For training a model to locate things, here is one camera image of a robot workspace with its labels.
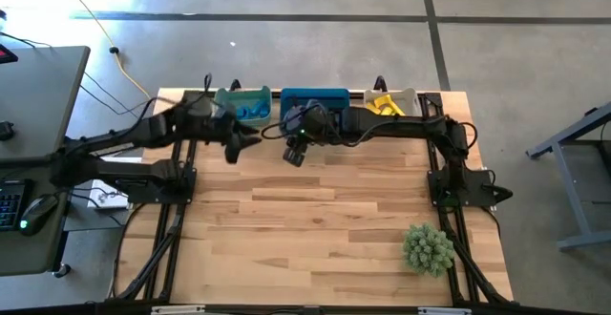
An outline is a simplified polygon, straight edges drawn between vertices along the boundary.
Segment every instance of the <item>green cactus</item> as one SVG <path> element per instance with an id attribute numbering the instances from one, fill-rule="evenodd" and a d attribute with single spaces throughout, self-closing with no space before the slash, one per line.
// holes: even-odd
<path id="1" fill-rule="evenodd" d="M 411 225 L 403 242 L 406 264 L 417 274 L 429 272 L 436 277 L 443 276 L 452 267 L 454 248 L 446 233 L 428 223 Z"/>

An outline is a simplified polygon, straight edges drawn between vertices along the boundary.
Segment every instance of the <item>gray metal stand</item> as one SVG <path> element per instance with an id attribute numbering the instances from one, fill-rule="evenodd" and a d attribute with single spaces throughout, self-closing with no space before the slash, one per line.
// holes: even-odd
<path id="1" fill-rule="evenodd" d="M 605 156 L 609 152 L 604 150 L 601 141 L 577 140 L 609 120 L 611 120 L 611 102 L 591 111 L 584 118 L 534 149 L 526 151 L 526 155 L 531 159 L 553 152 L 558 163 L 562 182 L 581 232 L 580 235 L 558 241 L 558 249 L 562 251 L 611 242 L 611 231 L 592 231 L 581 206 L 582 201 L 611 202 L 611 176 Z"/>

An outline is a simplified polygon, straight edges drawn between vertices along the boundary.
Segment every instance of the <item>teal container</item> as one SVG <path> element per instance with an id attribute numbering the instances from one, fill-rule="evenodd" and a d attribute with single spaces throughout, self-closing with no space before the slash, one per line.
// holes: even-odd
<path id="1" fill-rule="evenodd" d="M 240 122 L 251 127 L 263 127 L 269 124 L 271 120 L 271 90 L 267 86 L 261 87 L 260 90 L 242 90 L 227 91 L 219 89 L 214 95 L 214 100 L 221 105 L 232 105 L 238 112 L 247 109 L 249 112 L 257 112 L 257 108 L 261 109 L 261 105 L 266 105 L 268 109 L 266 115 L 249 114 L 247 118 L 240 119 Z"/>

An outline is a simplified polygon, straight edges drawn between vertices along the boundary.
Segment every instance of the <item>keyboard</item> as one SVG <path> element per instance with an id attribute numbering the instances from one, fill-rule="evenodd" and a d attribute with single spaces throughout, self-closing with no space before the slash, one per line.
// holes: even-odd
<path id="1" fill-rule="evenodd" d="M 18 230 L 17 223 L 26 209 L 33 181 L 0 180 L 0 231 Z"/>

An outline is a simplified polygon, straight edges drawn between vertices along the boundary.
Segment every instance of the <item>wooden table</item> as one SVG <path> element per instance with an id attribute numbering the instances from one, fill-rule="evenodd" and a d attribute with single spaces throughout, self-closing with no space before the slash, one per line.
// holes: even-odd
<path id="1" fill-rule="evenodd" d="M 178 101 L 183 91 L 161 89 L 159 95 Z M 473 122 L 465 93 L 441 94 L 446 114 Z M 158 102 L 156 111 L 167 107 Z M 439 225 L 426 184 L 424 140 L 378 137 L 356 148 L 310 147 L 301 168 L 282 160 L 284 146 L 282 139 L 264 141 L 229 165 L 220 145 L 199 144 L 196 195 L 182 229 L 172 303 L 451 304 L 447 277 L 417 276 L 402 261 L 410 224 Z M 171 151 L 148 150 L 144 160 L 169 158 Z M 482 166 L 477 144 L 467 162 Z M 150 256 L 158 211 L 147 205 L 132 220 L 118 291 Z M 495 223 L 479 208 L 466 208 L 465 219 L 474 260 L 512 299 Z M 457 271 L 467 297 L 460 261 Z"/>

